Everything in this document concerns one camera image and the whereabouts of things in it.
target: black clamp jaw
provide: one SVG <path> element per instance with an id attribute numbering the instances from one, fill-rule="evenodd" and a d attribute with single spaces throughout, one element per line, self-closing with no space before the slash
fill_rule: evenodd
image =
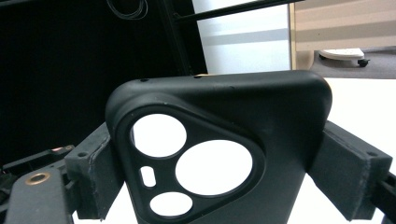
<path id="1" fill-rule="evenodd" d="M 19 178 L 6 223 L 72 223 L 76 210 L 81 219 L 104 219 L 124 181 L 139 223 L 287 223 L 306 173 L 347 220 L 371 219 L 378 207 L 395 222 L 392 158 L 327 121 L 331 104 L 326 81 L 303 71 L 128 82 L 110 97 L 106 124 L 64 160 Z M 187 140 L 175 154 L 153 159 L 137 150 L 132 128 L 151 114 L 183 123 Z M 206 197 L 183 188 L 175 166 L 213 139 L 244 146 L 252 169 L 237 188 Z M 155 170 L 154 188 L 139 175 L 145 165 Z M 180 216 L 156 214 L 149 203 L 167 191 L 193 206 Z"/>

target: white wall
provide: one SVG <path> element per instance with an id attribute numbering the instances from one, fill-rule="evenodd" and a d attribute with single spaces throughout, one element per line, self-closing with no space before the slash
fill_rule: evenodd
<path id="1" fill-rule="evenodd" d="M 193 0 L 195 12 L 251 0 Z M 198 21 L 209 74 L 290 69 L 289 9 L 269 7 Z"/>

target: white table surface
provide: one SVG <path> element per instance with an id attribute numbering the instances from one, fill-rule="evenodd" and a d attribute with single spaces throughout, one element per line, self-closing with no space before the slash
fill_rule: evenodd
<path id="1" fill-rule="evenodd" d="M 396 80 L 327 78 L 332 87 L 333 104 L 329 120 L 369 144 L 396 158 Z M 396 162 L 390 169 L 396 174 Z M 383 215 L 352 224 L 380 224 Z M 75 223 L 101 223 L 78 220 Z M 124 187 L 102 223 L 137 223 L 129 194 Z M 291 212 L 289 224 L 349 223 L 315 186 L 307 175 Z"/>

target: caster wheel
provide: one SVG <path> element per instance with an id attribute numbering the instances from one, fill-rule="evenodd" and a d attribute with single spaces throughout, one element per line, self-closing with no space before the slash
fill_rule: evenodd
<path id="1" fill-rule="evenodd" d="M 365 67 L 365 66 L 367 66 L 367 64 L 369 64 L 369 61 L 370 60 L 367 60 L 367 59 L 358 60 L 358 64 L 360 67 Z"/>

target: black plastic bracket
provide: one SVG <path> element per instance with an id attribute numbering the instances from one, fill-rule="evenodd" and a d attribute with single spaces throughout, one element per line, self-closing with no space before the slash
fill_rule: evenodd
<path id="1" fill-rule="evenodd" d="M 371 219 L 376 184 L 387 177 L 392 157 L 327 122 L 309 175 L 347 220 Z"/>
<path id="2" fill-rule="evenodd" d="M 375 188 L 373 204 L 384 214 L 387 223 L 396 223 L 396 176 L 389 173 L 388 177 L 378 183 Z"/>
<path id="3" fill-rule="evenodd" d="M 80 219 L 105 219 L 123 184 L 118 157 L 105 124 L 65 158 L 68 177 L 78 182 Z"/>

